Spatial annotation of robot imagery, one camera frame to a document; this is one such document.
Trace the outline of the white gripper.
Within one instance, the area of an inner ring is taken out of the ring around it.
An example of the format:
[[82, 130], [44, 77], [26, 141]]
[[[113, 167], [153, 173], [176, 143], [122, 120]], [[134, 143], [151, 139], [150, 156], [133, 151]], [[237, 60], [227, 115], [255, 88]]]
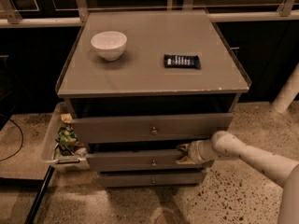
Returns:
[[203, 162], [201, 151], [202, 141], [192, 141], [190, 143], [180, 144], [177, 146], [178, 150], [188, 151], [188, 156], [176, 160], [176, 163], [179, 165], [194, 165], [201, 164]]

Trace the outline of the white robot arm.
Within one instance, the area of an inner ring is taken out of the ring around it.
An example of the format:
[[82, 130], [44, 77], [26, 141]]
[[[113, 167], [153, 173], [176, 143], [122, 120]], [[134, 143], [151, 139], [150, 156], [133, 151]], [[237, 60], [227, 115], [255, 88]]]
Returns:
[[245, 144], [226, 131], [215, 132], [210, 139], [177, 146], [184, 155], [179, 165], [203, 164], [215, 160], [240, 159], [283, 188], [278, 224], [299, 224], [299, 162]]

